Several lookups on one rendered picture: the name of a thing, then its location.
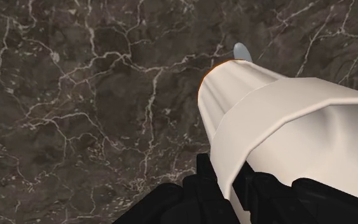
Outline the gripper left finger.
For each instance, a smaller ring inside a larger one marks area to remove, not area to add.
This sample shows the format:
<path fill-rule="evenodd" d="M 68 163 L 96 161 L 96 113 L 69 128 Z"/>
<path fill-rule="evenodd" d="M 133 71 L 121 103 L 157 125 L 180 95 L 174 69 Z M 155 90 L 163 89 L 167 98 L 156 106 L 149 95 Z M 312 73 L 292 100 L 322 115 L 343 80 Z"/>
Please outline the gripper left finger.
<path fill-rule="evenodd" d="M 182 185 L 163 183 L 150 191 L 114 224 L 240 224 L 217 183 L 206 153 L 196 156 L 196 174 Z"/>

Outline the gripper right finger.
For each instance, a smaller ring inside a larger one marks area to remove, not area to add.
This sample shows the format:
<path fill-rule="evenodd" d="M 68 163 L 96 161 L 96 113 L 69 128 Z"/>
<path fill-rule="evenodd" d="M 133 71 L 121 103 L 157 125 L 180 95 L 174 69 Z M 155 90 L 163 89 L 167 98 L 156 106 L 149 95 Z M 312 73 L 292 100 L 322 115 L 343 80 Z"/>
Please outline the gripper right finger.
<path fill-rule="evenodd" d="M 358 198 L 309 178 L 291 186 L 245 163 L 233 182 L 252 224 L 358 224 Z"/>

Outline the pale grey oval object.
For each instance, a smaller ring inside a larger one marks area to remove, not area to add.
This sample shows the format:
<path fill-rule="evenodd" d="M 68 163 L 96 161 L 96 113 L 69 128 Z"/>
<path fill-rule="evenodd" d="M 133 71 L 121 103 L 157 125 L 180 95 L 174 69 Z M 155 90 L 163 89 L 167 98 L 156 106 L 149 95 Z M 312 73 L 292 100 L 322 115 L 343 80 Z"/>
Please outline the pale grey oval object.
<path fill-rule="evenodd" d="M 252 62 L 252 57 L 247 49 L 247 47 L 243 43 L 236 43 L 233 47 L 233 56 L 234 59 L 238 60 L 246 60 L 248 62 Z"/>

